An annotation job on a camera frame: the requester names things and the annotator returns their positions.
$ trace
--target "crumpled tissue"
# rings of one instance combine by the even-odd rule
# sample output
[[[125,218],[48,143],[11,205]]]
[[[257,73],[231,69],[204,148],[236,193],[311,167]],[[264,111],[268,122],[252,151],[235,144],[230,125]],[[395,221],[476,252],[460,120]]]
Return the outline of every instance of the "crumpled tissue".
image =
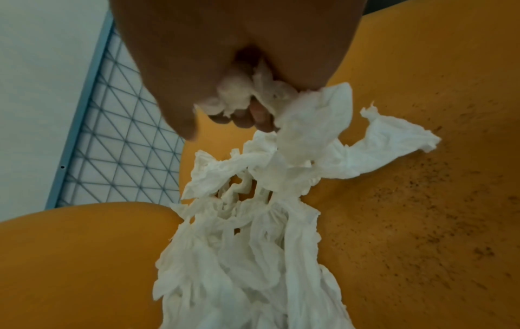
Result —
[[[171,205],[184,222],[155,264],[161,329],[354,328],[336,279],[317,262],[320,212],[300,197],[321,178],[353,178],[440,142],[371,106],[361,111],[369,121],[365,137],[342,145],[337,136],[352,118],[350,86],[298,94],[268,71],[260,66],[252,78],[231,75],[220,84],[219,99],[199,104],[230,114],[240,108],[233,104],[247,107],[254,95],[281,129],[256,132],[228,160],[196,153],[183,193],[194,200]],[[233,176],[242,181],[230,185]],[[253,198],[240,201],[253,180]]]

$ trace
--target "wire grid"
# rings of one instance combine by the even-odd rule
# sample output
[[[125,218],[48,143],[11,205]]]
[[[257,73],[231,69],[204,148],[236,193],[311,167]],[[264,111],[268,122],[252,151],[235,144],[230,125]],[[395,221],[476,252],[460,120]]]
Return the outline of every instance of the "wire grid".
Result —
[[[57,206],[178,203],[183,147],[113,28]]]

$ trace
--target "blue metal frame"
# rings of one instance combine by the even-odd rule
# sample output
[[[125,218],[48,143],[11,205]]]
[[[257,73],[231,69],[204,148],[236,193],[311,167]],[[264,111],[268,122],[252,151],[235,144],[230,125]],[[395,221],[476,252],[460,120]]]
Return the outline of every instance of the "blue metal frame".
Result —
[[[85,113],[88,108],[88,101],[90,99],[90,95],[92,94],[92,89],[96,83],[98,70],[101,66],[101,61],[103,60],[103,53],[105,52],[113,24],[114,18],[112,13],[108,11],[107,15],[105,16],[103,26],[101,27],[101,33],[94,50],[94,56],[92,57],[92,61],[90,62],[90,66],[88,68],[87,77],[83,84],[83,90],[81,91],[80,99],[77,103],[76,113],[72,119],[67,141],[65,142],[65,148],[61,154],[60,163],[58,164],[56,176],[54,177],[53,185],[50,189],[49,198],[45,204],[45,210],[56,208],[56,204],[58,203],[61,188],[67,174],[67,168],[74,154],[76,141],[80,134],[81,125],[83,124],[83,119],[85,118]]]

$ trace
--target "bare skin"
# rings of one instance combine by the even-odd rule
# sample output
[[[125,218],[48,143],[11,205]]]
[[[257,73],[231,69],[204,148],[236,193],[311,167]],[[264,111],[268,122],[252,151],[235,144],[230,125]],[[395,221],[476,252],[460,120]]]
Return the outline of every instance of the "bare skin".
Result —
[[[193,140],[193,104],[216,95],[230,65],[267,60],[275,78],[319,89],[354,37],[366,0],[110,0],[121,37],[166,122]],[[213,121],[272,131],[256,100]]]

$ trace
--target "white tissue paper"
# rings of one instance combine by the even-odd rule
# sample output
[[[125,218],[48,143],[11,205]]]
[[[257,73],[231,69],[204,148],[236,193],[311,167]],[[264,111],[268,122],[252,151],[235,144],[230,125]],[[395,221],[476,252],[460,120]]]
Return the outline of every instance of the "white tissue paper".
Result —
[[[207,113],[230,115],[254,95],[281,129],[256,132],[229,160],[196,153],[183,193],[194,200],[171,205],[184,223],[156,262],[161,329],[353,328],[336,279],[317,263],[320,212],[300,197],[321,178],[356,177],[429,152],[440,138],[371,106],[361,111],[369,121],[365,137],[342,145],[337,136],[352,118],[350,86],[298,94],[273,81],[263,64],[251,78],[232,73],[218,91],[219,98],[199,104]],[[242,181],[230,185],[233,176]],[[239,201],[253,179],[253,198]]]

